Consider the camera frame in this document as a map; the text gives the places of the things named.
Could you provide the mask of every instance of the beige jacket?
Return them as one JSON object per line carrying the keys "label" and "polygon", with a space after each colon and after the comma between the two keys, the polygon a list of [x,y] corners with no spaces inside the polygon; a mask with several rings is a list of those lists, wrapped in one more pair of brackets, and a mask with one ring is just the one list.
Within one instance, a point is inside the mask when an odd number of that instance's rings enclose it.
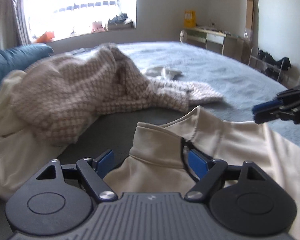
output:
{"label": "beige jacket", "polygon": [[252,160],[267,172],[298,207],[290,234],[300,239],[300,148],[267,124],[221,121],[202,107],[162,126],[138,123],[130,155],[104,181],[122,192],[181,192],[194,181],[183,168],[180,139],[190,139],[201,151],[230,165]]}

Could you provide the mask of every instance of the blue bedspread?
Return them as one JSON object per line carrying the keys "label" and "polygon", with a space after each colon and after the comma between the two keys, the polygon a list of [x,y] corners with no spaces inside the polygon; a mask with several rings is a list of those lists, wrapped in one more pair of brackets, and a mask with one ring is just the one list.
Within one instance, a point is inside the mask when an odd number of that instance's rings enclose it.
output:
{"label": "blue bedspread", "polygon": [[[122,44],[119,48],[130,56],[138,68],[169,66],[181,70],[183,81],[207,82],[224,95],[224,102],[204,105],[205,109],[222,120],[251,121],[254,105],[270,101],[277,92],[286,90],[281,84],[236,60],[179,42]],[[77,51],[81,58],[93,51]],[[183,114],[169,109],[146,109],[100,117],[60,156],[65,163],[81,158],[82,151],[93,156],[96,151],[112,148],[117,161],[123,160],[132,146],[137,122],[163,124]],[[300,146],[300,125],[276,120],[269,126],[283,137]]]}

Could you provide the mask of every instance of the tall cardboard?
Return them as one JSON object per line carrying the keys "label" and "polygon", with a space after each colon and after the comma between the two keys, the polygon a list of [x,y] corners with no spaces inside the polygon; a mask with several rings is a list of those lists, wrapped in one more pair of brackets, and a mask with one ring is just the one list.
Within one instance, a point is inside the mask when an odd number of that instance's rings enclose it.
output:
{"label": "tall cardboard", "polygon": [[253,20],[254,20],[254,0],[246,0],[246,19],[245,19],[245,31],[242,47],[241,62],[248,64],[252,39],[253,39]]}

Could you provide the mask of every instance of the ribbed gray panel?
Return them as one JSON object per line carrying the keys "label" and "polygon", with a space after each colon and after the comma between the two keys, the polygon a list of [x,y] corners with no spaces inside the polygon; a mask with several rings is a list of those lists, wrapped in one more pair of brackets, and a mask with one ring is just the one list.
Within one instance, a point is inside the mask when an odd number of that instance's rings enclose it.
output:
{"label": "ribbed gray panel", "polygon": [[[17,234],[12,239],[34,238]],[[292,240],[288,234],[253,238],[229,232],[215,222],[204,205],[186,202],[178,193],[125,193],[116,202],[100,204],[90,220],[77,230],[48,239]]]}

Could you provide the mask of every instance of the storage box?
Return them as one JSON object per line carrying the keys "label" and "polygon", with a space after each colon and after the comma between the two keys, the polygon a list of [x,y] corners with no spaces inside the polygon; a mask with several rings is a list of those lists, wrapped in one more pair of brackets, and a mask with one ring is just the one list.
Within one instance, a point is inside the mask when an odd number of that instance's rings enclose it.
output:
{"label": "storage box", "polygon": [[185,11],[185,27],[195,27],[195,11]]}

